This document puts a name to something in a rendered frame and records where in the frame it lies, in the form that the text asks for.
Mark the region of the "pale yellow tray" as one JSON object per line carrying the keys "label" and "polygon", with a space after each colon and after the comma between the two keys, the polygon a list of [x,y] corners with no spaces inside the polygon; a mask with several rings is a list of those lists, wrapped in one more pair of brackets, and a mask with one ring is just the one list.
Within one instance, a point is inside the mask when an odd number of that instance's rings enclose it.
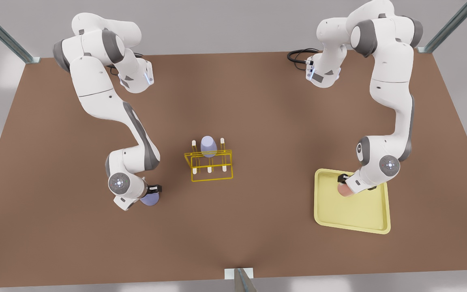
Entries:
{"label": "pale yellow tray", "polygon": [[387,183],[343,197],[337,192],[341,174],[342,171],[324,168],[315,172],[315,221],[325,227],[388,234],[391,223]]}

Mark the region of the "silver frame post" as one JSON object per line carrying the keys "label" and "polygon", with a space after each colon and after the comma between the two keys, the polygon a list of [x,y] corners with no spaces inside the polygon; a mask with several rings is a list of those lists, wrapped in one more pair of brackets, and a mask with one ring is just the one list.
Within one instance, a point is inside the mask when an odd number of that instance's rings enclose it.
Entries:
{"label": "silver frame post", "polygon": [[33,57],[2,26],[0,26],[0,41],[24,61],[25,64],[37,64],[41,60],[40,57]]}
{"label": "silver frame post", "polygon": [[438,48],[451,33],[467,18],[467,1],[457,11],[452,18],[441,28],[436,35],[426,44],[426,46],[418,47],[417,50],[421,54],[431,54]]}
{"label": "silver frame post", "polygon": [[257,292],[252,279],[254,279],[253,268],[226,268],[224,279],[233,279],[235,292]]}

